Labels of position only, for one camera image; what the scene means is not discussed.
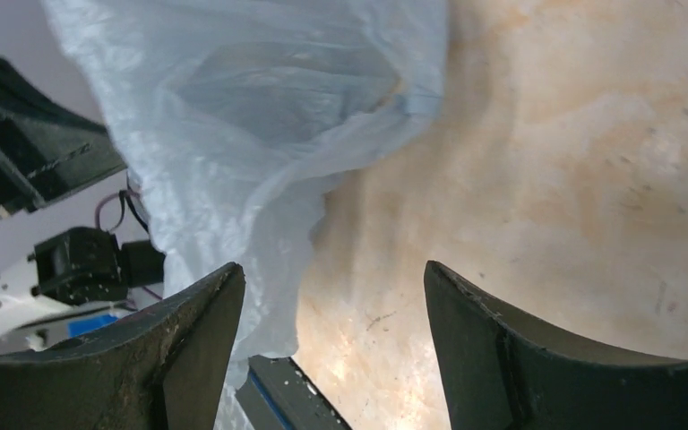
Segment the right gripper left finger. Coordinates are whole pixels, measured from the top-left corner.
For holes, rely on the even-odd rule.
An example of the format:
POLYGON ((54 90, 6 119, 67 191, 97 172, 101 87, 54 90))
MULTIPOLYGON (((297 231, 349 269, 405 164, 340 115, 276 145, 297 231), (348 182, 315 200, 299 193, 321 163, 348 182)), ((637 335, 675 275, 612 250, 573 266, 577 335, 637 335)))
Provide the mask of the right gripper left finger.
POLYGON ((211 429, 245 296, 229 263, 41 352, 0 356, 0 429, 211 429))

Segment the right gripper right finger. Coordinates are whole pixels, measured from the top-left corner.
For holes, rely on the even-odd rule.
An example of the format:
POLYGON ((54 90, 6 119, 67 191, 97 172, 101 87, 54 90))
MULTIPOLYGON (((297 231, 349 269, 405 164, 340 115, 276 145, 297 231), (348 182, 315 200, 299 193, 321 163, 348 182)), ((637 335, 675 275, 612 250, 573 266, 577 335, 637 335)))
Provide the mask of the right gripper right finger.
POLYGON ((688 360, 592 340, 440 262, 426 306, 454 429, 688 429, 688 360))

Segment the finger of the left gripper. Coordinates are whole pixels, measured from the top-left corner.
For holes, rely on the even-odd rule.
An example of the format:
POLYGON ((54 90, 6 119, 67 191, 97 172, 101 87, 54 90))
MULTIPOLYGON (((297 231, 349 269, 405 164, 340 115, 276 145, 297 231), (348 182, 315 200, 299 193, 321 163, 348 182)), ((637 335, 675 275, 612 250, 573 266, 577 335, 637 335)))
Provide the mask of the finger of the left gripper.
POLYGON ((0 57, 0 217, 44 209, 124 169, 104 125, 56 104, 0 57))

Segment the light blue trash bag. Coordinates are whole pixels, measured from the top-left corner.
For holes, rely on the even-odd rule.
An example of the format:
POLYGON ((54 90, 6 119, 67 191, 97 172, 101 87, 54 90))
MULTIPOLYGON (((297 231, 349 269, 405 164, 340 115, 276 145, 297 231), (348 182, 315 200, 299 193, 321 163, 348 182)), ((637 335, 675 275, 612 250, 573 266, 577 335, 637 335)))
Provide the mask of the light blue trash bag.
POLYGON ((424 132, 444 1, 46 1, 140 188, 172 296, 228 263, 246 290, 214 418, 247 429, 248 361, 298 348, 323 197, 424 132))

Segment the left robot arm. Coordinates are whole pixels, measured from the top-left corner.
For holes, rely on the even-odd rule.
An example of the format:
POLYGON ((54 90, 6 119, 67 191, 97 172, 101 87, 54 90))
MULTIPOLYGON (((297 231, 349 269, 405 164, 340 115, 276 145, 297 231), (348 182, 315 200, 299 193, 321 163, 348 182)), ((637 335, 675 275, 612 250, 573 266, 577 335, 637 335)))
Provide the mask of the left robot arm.
MULTIPOLYGON (((46 97, 0 57, 0 219, 61 202, 125 168, 107 129, 46 97)), ((130 314, 134 288, 163 279, 146 240, 99 223, 36 244, 0 273, 0 354, 42 350, 130 314)))

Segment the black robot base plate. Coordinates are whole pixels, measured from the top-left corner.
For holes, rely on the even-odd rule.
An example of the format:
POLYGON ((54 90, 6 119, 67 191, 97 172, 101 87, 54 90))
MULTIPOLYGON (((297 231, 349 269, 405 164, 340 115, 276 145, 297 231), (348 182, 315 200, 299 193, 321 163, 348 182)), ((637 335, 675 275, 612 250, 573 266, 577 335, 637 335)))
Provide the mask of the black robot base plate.
POLYGON ((236 396, 255 429, 351 429, 291 357, 251 357, 247 381, 236 396))

